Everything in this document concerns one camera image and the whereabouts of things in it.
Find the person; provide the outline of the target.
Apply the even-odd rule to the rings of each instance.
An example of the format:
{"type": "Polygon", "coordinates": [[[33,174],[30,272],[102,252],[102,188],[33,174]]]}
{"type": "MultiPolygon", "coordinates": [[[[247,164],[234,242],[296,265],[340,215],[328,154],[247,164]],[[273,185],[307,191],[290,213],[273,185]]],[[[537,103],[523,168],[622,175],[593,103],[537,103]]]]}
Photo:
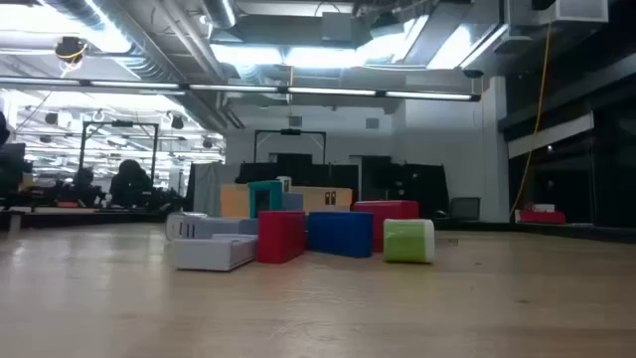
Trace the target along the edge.
{"type": "Polygon", "coordinates": [[[93,177],[90,168],[81,168],[73,180],[73,192],[84,207],[93,207],[95,200],[101,195],[101,189],[92,184],[93,177]]]}
{"type": "Polygon", "coordinates": [[[111,204],[123,208],[140,207],[144,193],[152,190],[152,181],[140,164],[132,159],[123,160],[110,182],[111,204]]]}

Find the long ceiling light bar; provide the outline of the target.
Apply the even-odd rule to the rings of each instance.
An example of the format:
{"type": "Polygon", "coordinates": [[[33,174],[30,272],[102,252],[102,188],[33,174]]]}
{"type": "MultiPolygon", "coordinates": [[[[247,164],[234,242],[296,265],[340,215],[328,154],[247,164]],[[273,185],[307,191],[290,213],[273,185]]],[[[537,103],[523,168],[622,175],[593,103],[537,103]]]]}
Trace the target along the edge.
{"type": "Polygon", "coordinates": [[[186,83],[149,83],[131,81],[107,81],[88,79],[35,78],[0,76],[2,89],[32,89],[32,90],[70,90],[94,92],[138,92],[140,94],[185,95],[187,92],[213,91],[258,94],[285,95],[331,95],[354,96],[391,99],[443,100],[476,102],[481,99],[480,94],[436,92],[436,91],[408,91],[383,89],[331,89],[290,86],[246,86],[246,85],[209,85],[186,83]]]}

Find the red square block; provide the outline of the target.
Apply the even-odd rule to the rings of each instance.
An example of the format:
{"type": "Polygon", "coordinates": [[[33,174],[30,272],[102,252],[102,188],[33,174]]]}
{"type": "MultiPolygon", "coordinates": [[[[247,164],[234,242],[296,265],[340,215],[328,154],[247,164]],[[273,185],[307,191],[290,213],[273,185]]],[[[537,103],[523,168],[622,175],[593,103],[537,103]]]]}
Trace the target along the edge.
{"type": "Polygon", "coordinates": [[[256,260],[284,264],[306,250],[305,214],[301,211],[261,211],[258,216],[256,260]]]}

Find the teal arch block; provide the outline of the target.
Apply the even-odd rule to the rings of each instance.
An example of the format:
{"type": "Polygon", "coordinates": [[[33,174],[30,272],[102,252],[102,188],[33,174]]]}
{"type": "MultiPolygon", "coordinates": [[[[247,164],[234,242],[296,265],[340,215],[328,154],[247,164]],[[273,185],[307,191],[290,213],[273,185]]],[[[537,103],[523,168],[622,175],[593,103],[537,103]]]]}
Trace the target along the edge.
{"type": "Polygon", "coordinates": [[[256,181],[247,184],[249,215],[257,219],[261,211],[282,209],[282,183],[278,180],[256,181]]]}

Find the silver round air duct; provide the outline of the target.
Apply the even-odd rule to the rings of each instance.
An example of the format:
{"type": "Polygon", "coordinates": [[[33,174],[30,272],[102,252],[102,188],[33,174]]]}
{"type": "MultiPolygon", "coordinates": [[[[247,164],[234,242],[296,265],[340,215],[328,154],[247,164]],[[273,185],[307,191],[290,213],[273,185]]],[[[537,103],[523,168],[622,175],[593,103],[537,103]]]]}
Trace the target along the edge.
{"type": "Polygon", "coordinates": [[[239,10],[235,0],[200,0],[211,23],[220,29],[229,29],[237,23],[239,10]]]}

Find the red box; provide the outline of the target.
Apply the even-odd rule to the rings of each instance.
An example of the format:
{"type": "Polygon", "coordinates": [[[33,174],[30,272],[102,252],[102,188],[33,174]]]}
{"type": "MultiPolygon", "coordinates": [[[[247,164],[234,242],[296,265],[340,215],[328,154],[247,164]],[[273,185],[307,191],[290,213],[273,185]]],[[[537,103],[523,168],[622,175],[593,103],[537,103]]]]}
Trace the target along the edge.
{"type": "Polygon", "coordinates": [[[516,210],[515,214],[516,223],[524,224],[551,224],[551,225],[564,225],[566,223],[566,217],[563,212],[538,212],[534,210],[516,210]]]}

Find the blue digital clock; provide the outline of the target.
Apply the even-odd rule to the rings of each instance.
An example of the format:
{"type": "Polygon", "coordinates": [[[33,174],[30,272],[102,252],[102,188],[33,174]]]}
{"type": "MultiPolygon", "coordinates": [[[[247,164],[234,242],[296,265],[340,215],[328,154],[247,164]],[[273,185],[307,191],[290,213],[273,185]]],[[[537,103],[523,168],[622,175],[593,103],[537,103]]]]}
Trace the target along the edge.
{"type": "Polygon", "coordinates": [[[308,249],[350,258],[373,254],[374,218],[365,212],[313,212],[308,216],[308,249]]]}

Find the green and white block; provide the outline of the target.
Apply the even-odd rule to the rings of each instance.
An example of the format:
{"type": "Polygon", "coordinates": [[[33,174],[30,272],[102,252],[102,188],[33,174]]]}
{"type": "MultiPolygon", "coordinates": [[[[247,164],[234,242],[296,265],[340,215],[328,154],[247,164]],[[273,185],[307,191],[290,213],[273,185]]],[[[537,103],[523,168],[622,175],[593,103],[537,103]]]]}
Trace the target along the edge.
{"type": "Polygon", "coordinates": [[[426,219],[384,221],[384,261],[387,263],[432,264],[435,258],[435,228],[426,219]]]}

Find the black monitor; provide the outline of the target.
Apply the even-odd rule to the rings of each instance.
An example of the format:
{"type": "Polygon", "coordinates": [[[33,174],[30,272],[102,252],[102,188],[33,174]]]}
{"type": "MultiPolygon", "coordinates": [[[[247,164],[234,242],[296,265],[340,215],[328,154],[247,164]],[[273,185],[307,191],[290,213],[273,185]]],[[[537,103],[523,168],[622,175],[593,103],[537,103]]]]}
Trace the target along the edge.
{"type": "Polygon", "coordinates": [[[24,173],[33,165],[25,160],[25,143],[8,143],[0,147],[0,196],[18,191],[24,173]]]}

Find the light gray digital clock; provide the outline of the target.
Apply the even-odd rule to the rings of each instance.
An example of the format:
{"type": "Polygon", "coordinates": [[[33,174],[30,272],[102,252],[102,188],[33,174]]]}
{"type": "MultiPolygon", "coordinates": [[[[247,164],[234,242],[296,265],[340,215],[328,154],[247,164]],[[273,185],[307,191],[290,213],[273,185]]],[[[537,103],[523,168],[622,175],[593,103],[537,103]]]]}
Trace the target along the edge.
{"type": "Polygon", "coordinates": [[[256,235],[257,219],[211,217],[205,213],[171,213],[165,223],[168,241],[177,239],[211,239],[214,234],[256,235]]]}

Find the gray ceiling box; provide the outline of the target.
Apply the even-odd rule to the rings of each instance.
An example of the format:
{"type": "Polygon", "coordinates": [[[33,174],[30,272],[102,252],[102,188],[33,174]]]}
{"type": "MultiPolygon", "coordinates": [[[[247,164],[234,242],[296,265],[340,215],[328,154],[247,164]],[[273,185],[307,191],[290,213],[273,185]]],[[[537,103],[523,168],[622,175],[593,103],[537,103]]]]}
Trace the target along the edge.
{"type": "Polygon", "coordinates": [[[322,43],[345,47],[353,44],[353,21],[349,13],[323,12],[321,26],[322,43]]]}

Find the tan wooden block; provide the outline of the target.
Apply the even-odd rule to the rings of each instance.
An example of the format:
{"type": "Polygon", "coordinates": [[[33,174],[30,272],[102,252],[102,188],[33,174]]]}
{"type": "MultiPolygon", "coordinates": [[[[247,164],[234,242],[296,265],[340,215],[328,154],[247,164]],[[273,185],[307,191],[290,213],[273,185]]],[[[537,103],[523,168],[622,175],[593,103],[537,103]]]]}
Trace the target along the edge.
{"type": "MultiPolygon", "coordinates": [[[[318,211],[349,211],[353,190],[349,188],[292,186],[291,193],[303,196],[306,214],[318,211]]],[[[221,189],[221,216],[249,217],[249,192],[246,184],[224,184],[221,189]]]]}

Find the silver spiral air duct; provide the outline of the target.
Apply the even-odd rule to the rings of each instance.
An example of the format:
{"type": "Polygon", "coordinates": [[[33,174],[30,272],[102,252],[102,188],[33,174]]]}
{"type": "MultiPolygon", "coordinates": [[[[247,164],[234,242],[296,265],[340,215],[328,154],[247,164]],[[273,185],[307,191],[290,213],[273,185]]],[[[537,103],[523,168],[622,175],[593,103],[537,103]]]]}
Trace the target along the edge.
{"type": "Polygon", "coordinates": [[[146,82],[181,82],[184,77],[123,6],[123,0],[38,0],[83,30],[83,36],[146,82]]]}

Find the white ceiling vent box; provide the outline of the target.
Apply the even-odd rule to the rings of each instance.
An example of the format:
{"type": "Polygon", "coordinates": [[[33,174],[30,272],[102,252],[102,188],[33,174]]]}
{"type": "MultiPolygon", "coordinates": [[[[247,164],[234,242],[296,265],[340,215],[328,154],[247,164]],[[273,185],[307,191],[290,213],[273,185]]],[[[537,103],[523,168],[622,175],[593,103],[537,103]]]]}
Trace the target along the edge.
{"type": "Polygon", "coordinates": [[[608,0],[556,0],[556,18],[560,21],[606,23],[608,0]]]}

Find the black metal stand frame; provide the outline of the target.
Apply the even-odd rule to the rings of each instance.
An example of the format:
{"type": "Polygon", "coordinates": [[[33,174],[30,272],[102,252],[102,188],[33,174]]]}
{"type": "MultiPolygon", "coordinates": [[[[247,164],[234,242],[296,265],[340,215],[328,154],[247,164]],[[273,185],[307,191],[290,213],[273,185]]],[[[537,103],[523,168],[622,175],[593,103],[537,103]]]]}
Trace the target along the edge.
{"type": "Polygon", "coordinates": [[[155,180],[155,172],[156,172],[156,160],[157,160],[157,151],[159,144],[159,124],[158,123],[148,123],[148,122],[135,122],[131,120],[112,120],[112,121],[84,121],[82,123],[82,131],[80,137],[80,148],[79,148],[79,170],[83,169],[84,165],[84,157],[85,157],[85,146],[86,142],[90,138],[88,134],[88,129],[91,126],[95,126],[95,130],[93,133],[98,133],[100,129],[102,129],[105,125],[109,125],[112,127],[140,127],[145,130],[147,127],[152,127],[154,129],[154,133],[150,136],[152,139],[152,156],[151,156],[151,169],[150,169],[150,178],[151,182],[155,180]]]}
{"type": "Polygon", "coordinates": [[[256,129],[253,132],[253,140],[252,140],[252,162],[257,162],[257,152],[258,152],[258,137],[262,133],[267,134],[279,134],[284,136],[300,136],[303,134],[306,135],[320,135],[322,137],[322,164],[327,164],[327,132],[326,131],[314,131],[314,130],[301,130],[294,128],[285,128],[285,129],[256,129]]]}

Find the black cabinet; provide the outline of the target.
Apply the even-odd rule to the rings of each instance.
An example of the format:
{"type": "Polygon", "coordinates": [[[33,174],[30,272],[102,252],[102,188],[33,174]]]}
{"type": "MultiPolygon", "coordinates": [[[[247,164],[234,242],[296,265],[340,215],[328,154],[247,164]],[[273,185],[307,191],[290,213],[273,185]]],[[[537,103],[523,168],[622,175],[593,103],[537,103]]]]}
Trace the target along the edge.
{"type": "Polygon", "coordinates": [[[448,210],[449,194],[442,165],[393,163],[387,156],[363,156],[361,165],[362,200],[415,201],[419,216],[425,219],[448,210]]]}
{"type": "Polygon", "coordinates": [[[278,176],[291,178],[292,185],[351,189],[353,198],[359,194],[359,169],[355,164],[313,164],[309,154],[282,153],[274,162],[242,163],[235,182],[274,180],[278,176]]]}

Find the light blue block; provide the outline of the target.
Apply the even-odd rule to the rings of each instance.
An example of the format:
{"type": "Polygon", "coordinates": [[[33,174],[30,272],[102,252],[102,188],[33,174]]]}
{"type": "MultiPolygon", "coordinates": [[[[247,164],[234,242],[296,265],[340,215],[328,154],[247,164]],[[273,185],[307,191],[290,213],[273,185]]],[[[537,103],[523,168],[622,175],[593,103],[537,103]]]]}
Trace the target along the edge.
{"type": "Polygon", "coordinates": [[[283,211],[304,211],[303,195],[301,193],[284,192],[281,194],[283,211]]]}

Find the gray cloth cover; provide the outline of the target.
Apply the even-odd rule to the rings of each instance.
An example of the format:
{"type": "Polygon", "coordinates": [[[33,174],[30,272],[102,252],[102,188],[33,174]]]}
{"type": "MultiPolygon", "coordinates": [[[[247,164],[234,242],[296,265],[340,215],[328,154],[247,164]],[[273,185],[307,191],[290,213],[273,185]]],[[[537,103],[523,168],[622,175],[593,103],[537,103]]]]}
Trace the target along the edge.
{"type": "Polygon", "coordinates": [[[193,163],[190,168],[185,211],[219,217],[222,186],[234,184],[239,176],[239,169],[239,164],[193,163]]]}

